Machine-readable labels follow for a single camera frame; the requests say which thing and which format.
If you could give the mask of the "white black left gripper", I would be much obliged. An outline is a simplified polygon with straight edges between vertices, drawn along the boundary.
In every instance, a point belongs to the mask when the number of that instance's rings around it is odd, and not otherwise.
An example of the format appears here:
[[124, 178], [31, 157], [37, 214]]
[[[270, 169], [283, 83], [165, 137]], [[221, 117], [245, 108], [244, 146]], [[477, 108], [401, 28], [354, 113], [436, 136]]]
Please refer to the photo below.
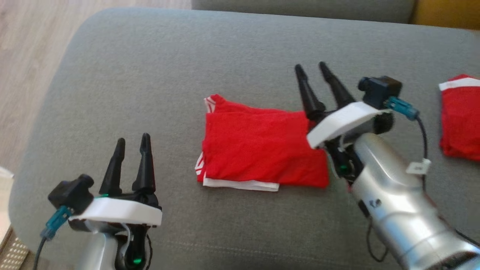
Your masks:
[[[109, 198], [122, 194], [120, 188], [125, 139], [119, 138], [99, 190], [86, 210], [69, 218], [69, 226], [91, 233], [77, 270], [148, 270], [153, 245], [149, 229], [161, 225], [162, 210], [142, 202]], [[143, 133], [139, 146], [141, 160], [132, 191], [153, 194], [156, 191], [151, 139]]]

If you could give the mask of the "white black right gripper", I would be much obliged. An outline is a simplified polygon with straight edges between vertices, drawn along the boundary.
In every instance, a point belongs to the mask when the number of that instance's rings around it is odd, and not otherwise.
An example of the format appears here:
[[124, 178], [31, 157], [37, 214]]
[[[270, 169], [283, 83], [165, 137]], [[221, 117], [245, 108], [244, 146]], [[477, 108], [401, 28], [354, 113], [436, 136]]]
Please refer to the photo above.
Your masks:
[[324, 149], [336, 177], [352, 185], [363, 170], [363, 164], [353, 149], [355, 140], [363, 134], [378, 135], [391, 130], [394, 125], [392, 111], [356, 102], [326, 63], [321, 61], [319, 70], [330, 87], [337, 108], [325, 117], [325, 105], [314, 94], [302, 66], [297, 64], [294, 70], [305, 115], [309, 121], [319, 121], [314, 122], [307, 132], [307, 143], [311, 149]]

